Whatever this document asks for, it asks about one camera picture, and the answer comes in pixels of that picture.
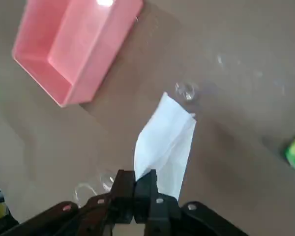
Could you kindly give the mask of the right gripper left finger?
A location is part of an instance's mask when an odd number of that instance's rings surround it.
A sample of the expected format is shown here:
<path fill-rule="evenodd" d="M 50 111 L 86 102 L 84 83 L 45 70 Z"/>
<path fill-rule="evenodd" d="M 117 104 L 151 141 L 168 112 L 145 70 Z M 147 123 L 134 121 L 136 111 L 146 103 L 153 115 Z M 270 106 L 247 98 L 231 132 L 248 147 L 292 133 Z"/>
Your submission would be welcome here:
<path fill-rule="evenodd" d="M 64 201 L 5 231 L 4 236 L 111 236 L 115 224 L 132 220 L 133 171 L 119 170 L 109 193 L 83 207 Z"/>

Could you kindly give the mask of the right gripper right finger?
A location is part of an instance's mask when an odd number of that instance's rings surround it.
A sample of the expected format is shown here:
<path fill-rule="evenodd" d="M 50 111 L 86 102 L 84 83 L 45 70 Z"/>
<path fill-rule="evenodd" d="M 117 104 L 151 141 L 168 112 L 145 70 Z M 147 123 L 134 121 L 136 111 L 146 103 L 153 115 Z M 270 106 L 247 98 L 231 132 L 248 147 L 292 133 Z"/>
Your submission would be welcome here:
<path fill-rule="evenodd" d="M 134 219 L 145 225 L 145 236 L 247 235 L 200 202 L 179 206 L 175 197 L 158 191 L 156 182 L 156 170 L 150 170 L 134 187 Z"/>

